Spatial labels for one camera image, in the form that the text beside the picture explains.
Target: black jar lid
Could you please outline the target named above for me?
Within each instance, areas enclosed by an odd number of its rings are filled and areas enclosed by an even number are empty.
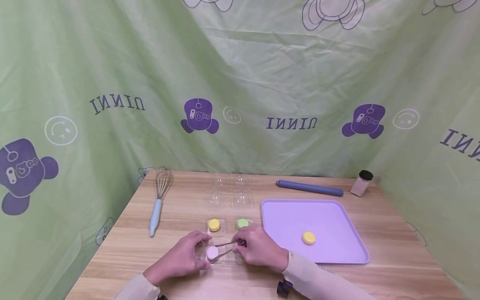
[[[367,171],[367,170],[362,170],[362,171],[360,171],[359,176],[360,176],[360,178],[362,178],[362,179],[364,179],[364,180],[367,180],[367,181],[370,181],[370,180],[373,179],[373,174],[370,173],[370,172]]]

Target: yellow macaron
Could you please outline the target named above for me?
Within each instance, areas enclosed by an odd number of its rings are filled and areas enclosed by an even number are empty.
[[[307,245],[313,245],[313,243],[315,243],[315,235],[309,231],[305,232],[301,238]]]
[[[218,219],[211,219],[208,221],[208,229],[215,232],[220,229],[220,221]]]

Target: person's left hand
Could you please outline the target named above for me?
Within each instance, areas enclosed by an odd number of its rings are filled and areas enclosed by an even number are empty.
[[[157,286],[170,277],[180,277],[199,271],[208,270],[211,264],[195,257],[195,246],[201,241],[211,240],[211,236],[198,230],[181,238],[167,254],[144,271],[147,280]]]

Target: green backdrop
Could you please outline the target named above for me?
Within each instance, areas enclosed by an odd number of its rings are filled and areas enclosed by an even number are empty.
[[[0,1],[2,297],[65,297],[166,165],[366,168],[480,298],[476,2]]]

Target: beige sleeve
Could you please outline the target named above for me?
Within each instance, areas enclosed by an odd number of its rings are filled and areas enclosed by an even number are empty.
[[[283,276],[297,292],[311,300],[375,300],[359,287],[298,253],[289,252]]]
[[[153,286],[143,274],[138,274],[120,291],[115,300],[156,300],[160,289]]]

